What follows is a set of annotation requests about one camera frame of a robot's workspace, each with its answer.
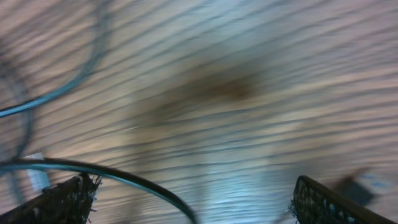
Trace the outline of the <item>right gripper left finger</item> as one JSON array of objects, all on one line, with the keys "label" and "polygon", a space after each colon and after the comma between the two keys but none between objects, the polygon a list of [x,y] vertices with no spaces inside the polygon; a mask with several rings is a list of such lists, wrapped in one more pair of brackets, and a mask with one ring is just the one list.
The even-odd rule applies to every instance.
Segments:
[{"label": "right gripper left finger", "polygon": [[1,215],[1,224],[86,224],[102,178],[78,174]]}]

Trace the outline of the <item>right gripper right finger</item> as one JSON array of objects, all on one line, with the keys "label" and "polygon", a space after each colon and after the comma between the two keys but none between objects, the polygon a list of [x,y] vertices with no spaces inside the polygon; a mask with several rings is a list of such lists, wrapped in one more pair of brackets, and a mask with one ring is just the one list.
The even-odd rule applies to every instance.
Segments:
[{"label": "right gripper right finger", "polygon": [[397,224],[306,175],[296,181],[289,210],[299,224]]}]

